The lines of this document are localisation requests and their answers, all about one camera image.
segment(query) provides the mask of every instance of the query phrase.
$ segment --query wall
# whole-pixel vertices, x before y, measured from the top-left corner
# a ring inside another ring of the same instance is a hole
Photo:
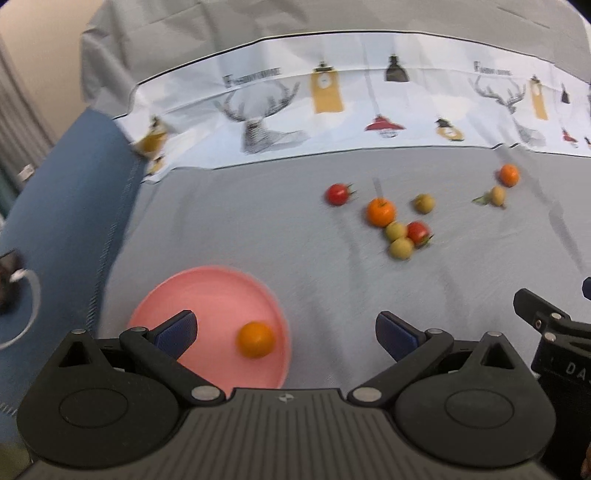
[[[102,0],[9,0],[0,35],[38,111],[59,138],[86,107],[80,35]]]

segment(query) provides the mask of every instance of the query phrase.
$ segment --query cherry tomato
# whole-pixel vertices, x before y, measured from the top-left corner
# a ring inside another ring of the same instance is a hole
[[[408,233],[407,236],[410,238],[414,245],[419,248],[427,245],[433,234],[427,224],[423,222],[410,222],[407,225]]]
[[[349,186],[344,183],[335,183],[331,185],[324,195],[326,201],[331,205],[344,205],[349,200],[351,192]]]

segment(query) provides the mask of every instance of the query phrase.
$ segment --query deer head print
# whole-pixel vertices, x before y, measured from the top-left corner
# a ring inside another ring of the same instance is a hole
[[[526,86],[524,85],[522,90],[519,85],[517,85],[513,80],[510,79],[509,81],[511,82],[514,88],[507,89],[508,96],[506,98],[503,98],[500,94],[492,90],[490,86],[484,89],[481,88],[481,78],[482,75],[479,75],[474,84],[470,82],[470,84],[474,88],[474,91],[481,97],[492,98],[499,105],[507,108],[509,114],[511,115],[511,119],[513,120],[513,123],[515,124],[515,127],[517,129],[517,133],[519,133],[519,137],[525,144],[529,145],[530,147],[545,146],[546,140],[541,132],[538,132],[537,130],[533,130],[531,128],[524,127],[513,117],[513,114],[517,111],[517,107],[515,107],[515,105],[525,98],[525,93],[527,91]]]
[[[513,93],[513,91],[511,89],[507,89],[509,96],[508,96],[507,100],[505,100],[498,93],[495,93],[491,89],[490,86],[488,86],[484,90],[482,88],[480,88],[479,82],[480,82],[481,77],[482,77],[482,75],[479,75],[478,78],[476,79],[476,83],[474,84],[474,90],[476,91],[476,93],[478,95],[480,95],[481,97],[492,98],[492,99],[496,100],[496,102],[499,105],[506,107],[507,110],[509,110],[509,113],[511,115],[513,113],[515,113],[515,111],[517,110],[515,108],[515,104],[522,101],[525,98],[525,85],[523,86],[523,91],[521,91],[521,89],[519,88],[519,85],[517,85],[513,80],[510,80],[510,82],[515,87],[516,93]]]
[[[265,126],[265,118],[275,115],[286,108],[296,96],[300,83],[296,83],[293,90],[285,87],[278,80],[274,81],[281,89],[281,96],[277,100],[273,96],[267,97],[267,105],[263,114],[252,118],[244,114],[244,103],[238,106],[237,110],[232,108],[232,98],[235,91],[229,93],[223,105],[215,102],[216,107],[233,122],[244,123],[242,134],[242,151],[247,154],[261,153],[270,148],[288,148],[299,145],[308,139],[308,135],[299,130],[296,132],[275,132],[268,130]]]

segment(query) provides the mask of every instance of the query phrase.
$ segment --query yellow clock print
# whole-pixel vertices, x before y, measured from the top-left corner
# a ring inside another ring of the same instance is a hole
[[[340,98],[339,73],[320,62],[311,75],[310,91],[316,113],[342,112],[345,107]]]

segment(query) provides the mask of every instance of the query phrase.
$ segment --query green leaf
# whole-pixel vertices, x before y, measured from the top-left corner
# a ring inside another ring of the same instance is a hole
[[[472,200],[472,202],[478,205],[488,205],[491,202],[491,194],[485,193],[482,197]]]

